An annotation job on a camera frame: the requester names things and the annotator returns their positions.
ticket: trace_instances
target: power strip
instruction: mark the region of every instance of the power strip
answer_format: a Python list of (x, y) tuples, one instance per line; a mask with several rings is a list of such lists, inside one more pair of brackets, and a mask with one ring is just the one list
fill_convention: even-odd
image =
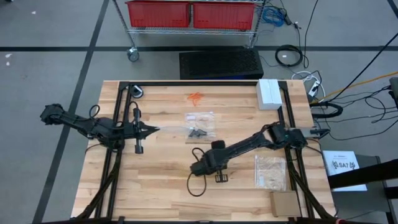
[(314, 97), (315, 94), (317, 94), (317, 90), (318, 90), (318, 87), (319, 87), (320, 84), (321, 84), (321, 83), (320, 83), (319, 81), (315, 81), (315, 83), (313, 83), (313, 85), (312, 85), (312, 87), (311, 87), (311, 90), (308, 91), (308, 94), (309, 94), (310, 96)]

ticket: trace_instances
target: black rubber mat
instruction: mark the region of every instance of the black rubber mat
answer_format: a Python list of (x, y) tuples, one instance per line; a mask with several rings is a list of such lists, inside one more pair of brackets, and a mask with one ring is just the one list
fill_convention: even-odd
[(263, 75), (257, 50), (180, 53), (180, 78), (260, 79)]

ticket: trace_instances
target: black floor stripe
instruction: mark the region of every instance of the black floor stripe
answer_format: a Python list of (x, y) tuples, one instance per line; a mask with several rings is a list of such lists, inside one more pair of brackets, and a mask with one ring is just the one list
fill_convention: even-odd
[(394, 0), (387, 0), (388, 4), (390, 4), (391, 9), (394, 11), (394, 14), (398, 18), (398, 8), (397, 5), (395, 4)]
[[(79, 79), (76, 84), (75, 91), (73, 92), (72, 100), (69, 106), (68, 112), (75, 113), (77, 104), (79, 102), (81, 90), (83, 89), (83, 85), (87, 76), (87, 71), (90, 66), (91, 58), (94, 53), (94, 47), (98, 40), (98, 36), (100, 34), (101, 26), (105, 17), (106, 9), (108, 8), (109, 0), (104, 0), (101, 11), (99, 12), (98, 20), (95, 25), (95, 29), (93, 32), (93, 36), (91, 37), (90, 46), (88, 47), (88, 51), (85, 57), (85, 61), (80, 71)], [(65, 145), (67, 143), (68, 135), (70, 128), (64, 126), (61, 132), (60, 140), (58, 142), (57, 148), (55, 150), (55, 154), (53, 160), (51, 162), (49, 174), (47, 175), (47, 179), (45, 180), (44, 188), (42, 191), (42, 195), (40, 196), (39, 204), (37, 206), (35, 216), (33, 218), (32, 223), (41, 223), (44, 217), (45, 210), (47, 208), (47, 204), (50, 199), (51, 191), (55, 182), (55, 178), (57, 176), (58, 168), (61, 162), (61, 158), (63, 155), (63, 150), (65, 149)]]
[[(260, 51), (275, 51), (280, 46), (255, 46)], [(94, 52), (124, 52), (131, 47), (95, 47)], [(238, 50), (242, 46), (169, 46), (138, 47), (139, 52), (183, 52), (201, 50)], [(315, 52), (378, 52), (383, 46), (309, 46)], [(0, 52), (86, 52), (90, 47), (0, 47)], [(388, 46), (384, 51), (398, 51), (398, 46)]]

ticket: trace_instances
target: wooden table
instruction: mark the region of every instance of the wooden table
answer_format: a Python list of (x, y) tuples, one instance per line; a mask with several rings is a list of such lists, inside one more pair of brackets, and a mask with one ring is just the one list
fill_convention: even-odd
[[(98, 103), (101, 111), (98, 117), (112, 118), (118, 85), (118, 81), (103, 83)], [(312, 127), (313, 121), (303, 83), (288, 80), (287, 85), (296, 126)], [(144, 97), (136, 101), (142, 111), (143, 122), (158, 127), (184, 126), (185, 113), (212, 111), (216, 119), (217, 138), (225, 140), (226, 145), (251, 136), (264, 124), (279, 120), (276, 111), (258, 110), (255, 86), (182, 85), (142, 88)], [(192, 101), (187, 99), (189, 94), (195, 92), (204, 95), (197, 106), (193, 106)], [(185, 144), (183, 133), (167, 128), (165, 130), (158, 131), (142, 141), (142, 155), (134, 153), (134, 140), (126, 141), (113, 219), (125, 216), (126, 220), (287, 220), (272, 216), (269, 190), (254, 187), (254, 156), (284, 158), (283, 149), (272, 151), (260, 148), (230, 160), (226, 170), (229, 182), (217, 184), (214, 175), (208, 176), (205, 194), (192, 197), (186, 186), (189, 167), (195, 162), (191, 149), (200, 147), (206, 151), (210, 145)], [(309, 141), (309, 145), (319, 148), (318, 144), (312, 141)], [(93, 147), (87, 152), (73, 206), (73, 217), (83, 211), (97, 192), (105, 153), (105, 148), (101, 146)], [(304, 149), (303, 161), (310, 190), (326, 210), (334, 215), (335, 208), (321, 155)], [(195, 193), (201, 192), (203, 177), (192, 177), (190, 188)], [(303, 195), (299, 195), (303, 216), (307, 216)], [(104, 197), (104, 202), (103, 215), (106, 213), (108, 194)]]

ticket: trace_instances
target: red bin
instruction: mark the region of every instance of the red bin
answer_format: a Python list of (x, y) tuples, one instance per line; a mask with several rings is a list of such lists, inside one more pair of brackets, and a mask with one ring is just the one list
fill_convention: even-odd
[(253, 13), (253, 3), (197, 2), (193, 3), (193, 26), (249, 30), (252, 26)]
[(188, 27), (189, 3), (167, 1), (129, 1), (132, 27)]

